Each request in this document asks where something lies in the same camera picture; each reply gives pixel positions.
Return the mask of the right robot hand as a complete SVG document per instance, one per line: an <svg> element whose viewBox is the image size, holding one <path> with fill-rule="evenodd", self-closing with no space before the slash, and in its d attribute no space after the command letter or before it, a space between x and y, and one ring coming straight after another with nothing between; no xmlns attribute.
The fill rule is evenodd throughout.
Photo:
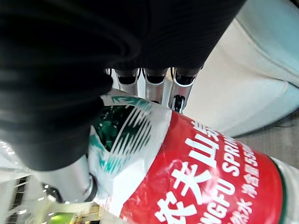
<svg viewBox="0 0 299 224"><path fill-rule="evenodd" d="M87 168L92 123L113 84L146 99L175 68L170 108L180 112L243 0L3 0L0 3L0 138L59 202L95 198Z"/></svg>

